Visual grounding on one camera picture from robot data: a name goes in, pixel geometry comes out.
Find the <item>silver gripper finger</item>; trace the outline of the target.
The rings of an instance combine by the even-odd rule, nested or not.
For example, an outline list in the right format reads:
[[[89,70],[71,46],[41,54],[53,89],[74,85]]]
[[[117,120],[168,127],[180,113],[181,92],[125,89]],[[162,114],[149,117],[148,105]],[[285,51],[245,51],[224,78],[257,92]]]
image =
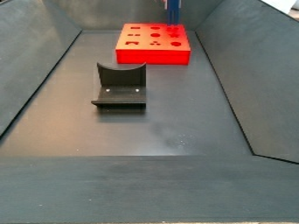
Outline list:
[[[161,0],[162,1],[162,7],[164,7],[164,9],[166,10],[168,9],[168,1],[166,0]]]

